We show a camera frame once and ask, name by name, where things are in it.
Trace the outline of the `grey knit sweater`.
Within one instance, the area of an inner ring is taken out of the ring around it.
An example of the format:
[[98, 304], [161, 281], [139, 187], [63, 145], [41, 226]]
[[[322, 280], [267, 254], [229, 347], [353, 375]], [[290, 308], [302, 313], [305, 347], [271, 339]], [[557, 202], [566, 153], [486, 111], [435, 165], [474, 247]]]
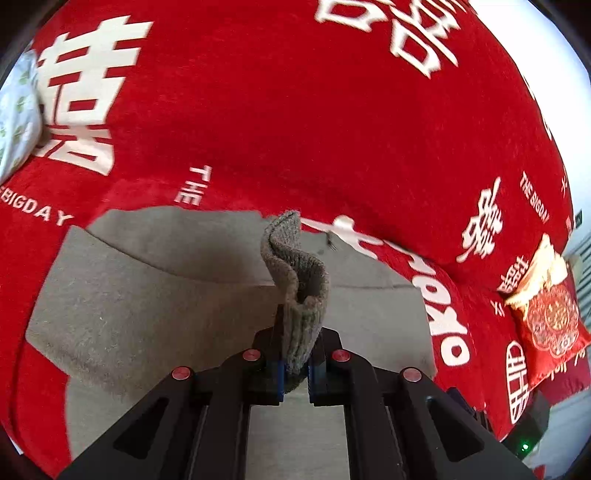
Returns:
[[[71, 228], [44, 282], [27, 341], [67, 374], [65, 424], [81, 454], [174, 367], [201, 371], [273, 323], [280, 292], [260, 255], [256, 212], [111, 211]], [[324, 263], [331, 289], [315, 323], [374, 366], [437, 368], [417, 288], [333, 227], [290, 241]]]

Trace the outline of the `red embroidered wedding pillow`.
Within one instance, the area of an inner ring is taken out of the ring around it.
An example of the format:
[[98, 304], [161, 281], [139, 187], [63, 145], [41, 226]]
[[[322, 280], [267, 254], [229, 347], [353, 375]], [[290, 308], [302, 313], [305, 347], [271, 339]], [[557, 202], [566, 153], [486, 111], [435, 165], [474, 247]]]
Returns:
[[557, 373], [590, 346], [569, 265], [548, 234], [529, 260], [518, 257], [499, 290], [516, 315], [531, 388]]

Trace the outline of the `red wedding bedspread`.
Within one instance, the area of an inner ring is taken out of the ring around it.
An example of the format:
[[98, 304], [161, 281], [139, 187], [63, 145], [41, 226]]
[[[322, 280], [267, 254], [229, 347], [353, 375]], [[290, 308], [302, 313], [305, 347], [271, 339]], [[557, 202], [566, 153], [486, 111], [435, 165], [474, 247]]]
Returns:
[[27, 49], [43, 130], [1, 183], [1, 426], [44, 474], [78, 455], [27, 328], [68, 231], [116, 210], [266, 219], [288, 365], [331, 280], [283, 224], [344, 232], [419, 290], [435, 382], [509, 434], [533, 388], [499, 287], [590, 211], [590, 79], [531, 3], [69, 1]]

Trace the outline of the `white floral crumpled cloth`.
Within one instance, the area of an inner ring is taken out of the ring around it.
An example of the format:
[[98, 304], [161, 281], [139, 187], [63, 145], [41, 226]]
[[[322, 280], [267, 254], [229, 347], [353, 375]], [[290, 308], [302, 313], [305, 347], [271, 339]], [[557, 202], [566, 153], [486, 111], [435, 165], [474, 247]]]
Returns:
[[37, 55], [23, 52], [1, 87], [0, 174], [4, 184], [27, 160], [43, 130], [37, 94]]

